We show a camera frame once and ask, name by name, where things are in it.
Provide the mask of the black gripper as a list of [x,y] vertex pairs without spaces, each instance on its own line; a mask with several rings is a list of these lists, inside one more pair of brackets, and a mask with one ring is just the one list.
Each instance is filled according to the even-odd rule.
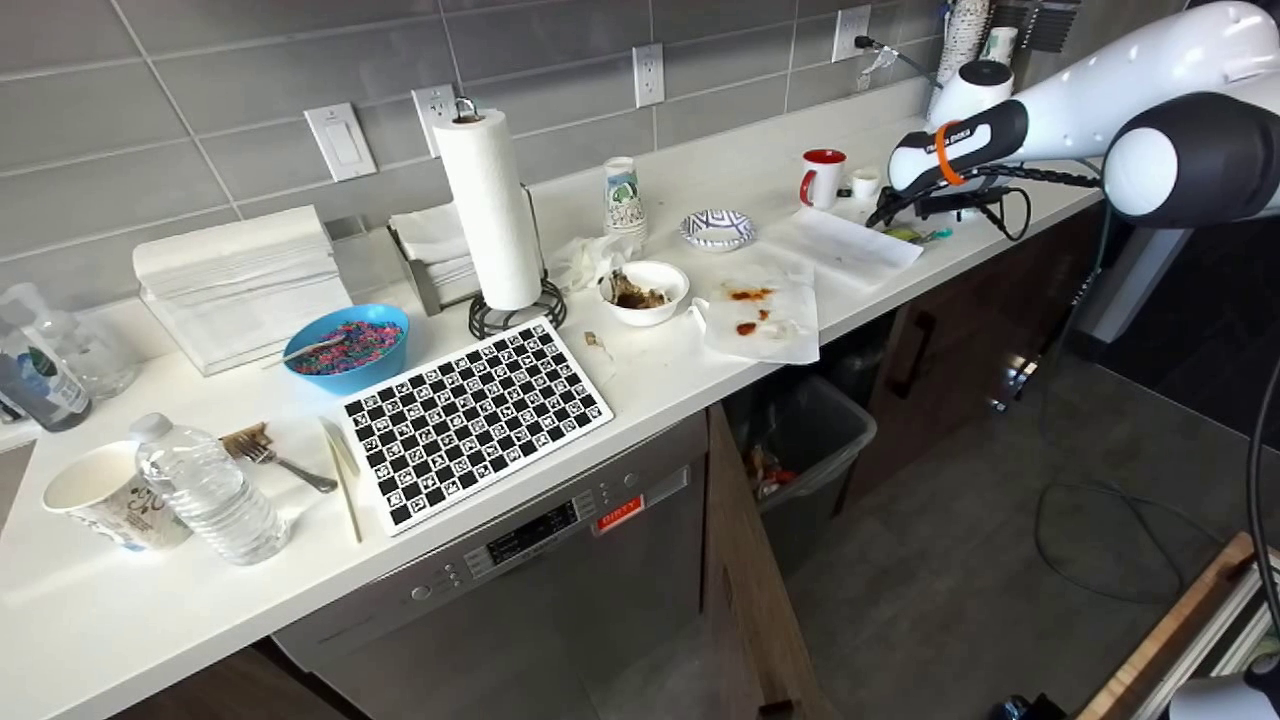
[[1033,221],[1033,195],[1013,189],[1005,177],[970,177],[948,181],[914,181],[908,189],[886,183],[868,228],[891,228],[902,217],[935,221],[935,217],[984,217],[1005,240],[1021,240]]

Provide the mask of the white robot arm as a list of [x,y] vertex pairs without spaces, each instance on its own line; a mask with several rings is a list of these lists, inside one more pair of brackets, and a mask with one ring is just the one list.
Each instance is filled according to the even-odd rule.
[[961,120],[908,134],[874,225],[972,200],[1028,162],[1100,162],[1134,225],[1210,228],[1280,214],[1280,30],[1251,0],[1152,19]]

